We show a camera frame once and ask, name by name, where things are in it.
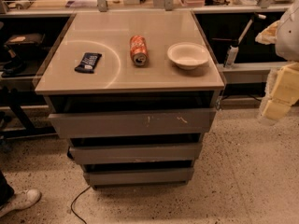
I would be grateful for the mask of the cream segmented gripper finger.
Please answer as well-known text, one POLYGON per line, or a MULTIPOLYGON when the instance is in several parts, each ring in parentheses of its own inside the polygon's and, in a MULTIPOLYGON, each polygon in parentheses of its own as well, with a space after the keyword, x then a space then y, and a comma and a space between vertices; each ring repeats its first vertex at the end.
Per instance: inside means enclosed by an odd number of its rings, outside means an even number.
POLYGON ((265 96, 259 107, 258 121, 274 125, 299 101, 299 63, 288 63, 272 69, 268 75, 265 96))

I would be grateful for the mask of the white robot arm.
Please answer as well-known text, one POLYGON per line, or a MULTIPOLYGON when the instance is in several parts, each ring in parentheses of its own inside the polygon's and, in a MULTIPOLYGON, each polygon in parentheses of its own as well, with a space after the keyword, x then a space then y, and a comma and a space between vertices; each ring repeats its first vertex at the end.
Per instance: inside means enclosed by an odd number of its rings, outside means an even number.
POLYGON ((255 41, 274 44, 276 55, 287 61, 269 72, 259 107, 259 121, 274 125, 299 100, 299 0, 294 0, 278 21, 258 33, 255 41))

